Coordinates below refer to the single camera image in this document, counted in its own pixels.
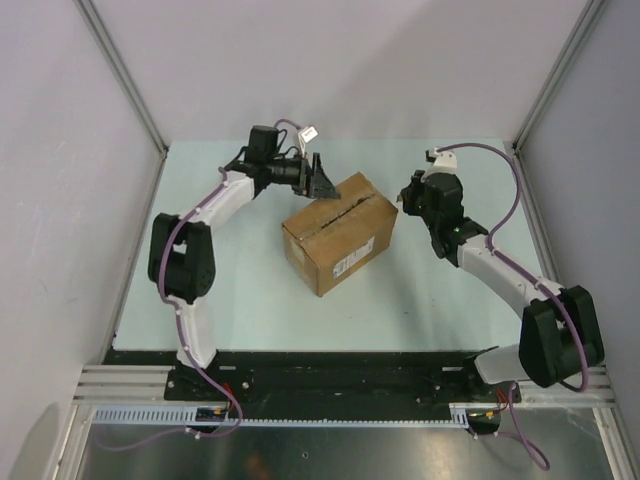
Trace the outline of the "brown cardboard express box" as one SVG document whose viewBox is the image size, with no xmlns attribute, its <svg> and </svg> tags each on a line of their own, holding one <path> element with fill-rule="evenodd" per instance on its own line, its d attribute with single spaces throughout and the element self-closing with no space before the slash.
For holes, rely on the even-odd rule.
<svg viewBox="0 0 640 480">
<path fill-rule="evenodd" d="M 315 200 L 282 223 L 285 256 L 318 297 L 390 246 L 398 215 L 360 172 L 337 189 L 339 199 Z"/>
</svg>

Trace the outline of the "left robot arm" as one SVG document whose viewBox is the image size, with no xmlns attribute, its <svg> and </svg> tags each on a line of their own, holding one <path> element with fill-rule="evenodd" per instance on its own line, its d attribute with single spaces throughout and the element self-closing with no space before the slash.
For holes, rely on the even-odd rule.
<svg viewBox="0 0 640 480">
<path fill-rule="evenodd" d="M 216 276 L 213 234 L 272 184 L 309 199 L 339 199 L 320 154 L 307 154 L 317 136 L 315 127 L 288 119 L 253 126 L 248 144 L 219 169 L 211 193 L 183 214 L 160 213 L 153 221 L 147 274 L 161 300 L 174 308 L 177 358 L 192 367 L 185 385 L 199 399 L 214 397 L 221 387 L 220 374 L 208 367 L 217 347 L 204 307 Z"/>
</svg>

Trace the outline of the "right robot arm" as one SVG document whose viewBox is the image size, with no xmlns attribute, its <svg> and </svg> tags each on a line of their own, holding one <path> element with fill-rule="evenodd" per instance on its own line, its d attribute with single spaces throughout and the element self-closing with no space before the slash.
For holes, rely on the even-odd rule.
<svg viewBox="0 0 640 480">
<path fill-rule="evenodd" d="M 463 393 L 484 401 L 498 383 L 531 380 L 547 388 L 565 383 L 605 359 L 592 295 L 534 275 L 488 244 L 488 232 L 466 216 L 463 187 L 451 173 L 417 170 L 399 199 L 403 211 L 422 219 L 436 256 L 479 279 L 521 321 L 519 341 L 475 355 L 461 376 Z"/>
</svg>

